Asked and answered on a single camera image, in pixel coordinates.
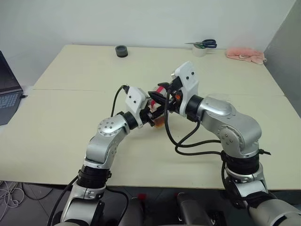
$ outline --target white wall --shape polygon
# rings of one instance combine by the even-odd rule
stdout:
[[[21,84],[33,84],[63,45],[265,50],[295,0],[0,0],[0,49]]]

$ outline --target white cable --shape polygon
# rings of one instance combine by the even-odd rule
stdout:
[[[12,182],[11,185],[10,185],[10,187],[8,186],[8,184],[7,184],[6,181],[4,181],[4,183],[6,185],[7,190],[6,189],[0,189],[0,191],[4,191],[5,192],[3,195],[0,196],[0,199],[4,198],[4,202],[5,202],[6,206],[5,206],[5,209],[3,211],[2,216],[0,217],[0,221],[3,219],[4,214],[6,213],[6,210],[7,210],[8,207],[9,208],[16,208],[16,207],[18,207],[21,204],[21,202],[24,199],[24,191],[21,188],[17,187],[18,184],[19,184],[18,182]],[[22,197],[22,199],[20,201],[18,201],[16,199],[13,199],[13,197],[12,197],[12,193],[15,190],[19,190],[23,194],[23,197]]]

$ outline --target gray wall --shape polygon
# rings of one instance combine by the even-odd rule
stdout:
[[[266,67],[301,117],[301,0],[297,0],[264,52]]]

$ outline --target beige table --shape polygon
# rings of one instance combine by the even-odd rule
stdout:
[[[44,72],[35,89],[102,90],[114,95],[122,84],[152,90],[190,60],[198,73],[200,93],[283,95],[264,65],[228,59],[224,50],[195,57],[190,49],[128,48],[119,58],[114,47],[68,45]]]
[[[301,121],[286,97],[223,95],[261,125],[261,155],[269,189],[301,189]],[[0,136],[0,180],[67,184],[82,165],[98,122],[110,114],[106,91],[33,90]],[[120,98],[116,109],[124,109]],[[195,125],[172,114],[170,127],[179,139]],[[200,129],[190,142],[215,138]],[[207,144],[198,151],[219,151]],[[196,148],[185,151],[196,151]],[[120,144],[109,185],[222,188],[219,156],[181,156],[164,128],[145,125]]]

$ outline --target laptop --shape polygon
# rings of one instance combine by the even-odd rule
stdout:
[[[13,117],[23,90],[0,51],[0,125],[5,125]]]

